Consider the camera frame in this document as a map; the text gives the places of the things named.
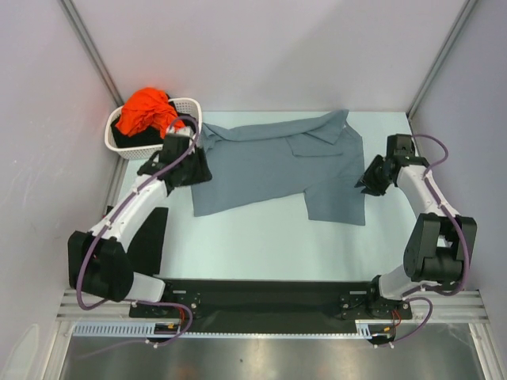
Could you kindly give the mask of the grey-blue t-shirt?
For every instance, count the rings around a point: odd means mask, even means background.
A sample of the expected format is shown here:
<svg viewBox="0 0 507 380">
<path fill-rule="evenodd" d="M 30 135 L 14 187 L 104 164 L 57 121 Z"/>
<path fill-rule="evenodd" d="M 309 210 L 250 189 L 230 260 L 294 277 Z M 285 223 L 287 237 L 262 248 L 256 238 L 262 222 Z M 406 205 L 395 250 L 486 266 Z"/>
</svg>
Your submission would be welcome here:
<svg viewBox="0 0 507 380">
<path fill-rule="evenodd" d="M 310 220 L 364 226 L 365 198 L 356 186 L 364 145 L 348 115 L 230 129 L 203 124 L 200 144 L 212 179 L 192 187 L 194 215 L 301 194 Z"/>
</svg>

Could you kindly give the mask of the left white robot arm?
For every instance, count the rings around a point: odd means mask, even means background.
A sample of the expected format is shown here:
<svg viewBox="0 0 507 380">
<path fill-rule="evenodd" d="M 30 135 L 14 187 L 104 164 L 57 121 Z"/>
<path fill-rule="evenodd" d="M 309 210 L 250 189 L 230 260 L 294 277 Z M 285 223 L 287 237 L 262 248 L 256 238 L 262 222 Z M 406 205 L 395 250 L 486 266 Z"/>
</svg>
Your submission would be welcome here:
<svg viewBox="0 0 507 380">
<path fill-rule="evenodd" d="M 101 302 L 147 302 L 164 317 L 175 307 L 175 297 L 165 291 L 163 280 L 138 273 L 128 249 L 155 208 L 179 187 L 211 180 L 199 133 L 169 133 L 162 149 L 139 168 L 130 192 L 95 226 L 75 231 L 68 239 L 69 284 L 83 310 L 94 309 L 83 294 Z"/>
</svg>

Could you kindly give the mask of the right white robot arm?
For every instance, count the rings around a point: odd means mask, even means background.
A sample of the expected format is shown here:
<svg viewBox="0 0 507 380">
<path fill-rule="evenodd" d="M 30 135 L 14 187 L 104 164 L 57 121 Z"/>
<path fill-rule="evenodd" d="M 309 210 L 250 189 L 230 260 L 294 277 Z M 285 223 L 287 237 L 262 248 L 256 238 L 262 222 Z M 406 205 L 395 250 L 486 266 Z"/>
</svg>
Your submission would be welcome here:
<svg viewBox="0 0 507 380">
<path fill-rule="evenodd" d="M 477 234 L 477 223 L 461 215 L 444 197 L 433 177 L 433 165 L 416 152 L 412 135 L 390 135 L 385 155 L 377 155 L 357 181 L 362 193 L 383 196 L 390 186 L 401 190 L 417 218 L 402 264 L 372 280 L 365 298 L 373 317 L 385 317 L 417 291 L 443 296 L 465 288 Z"/>
</svg>

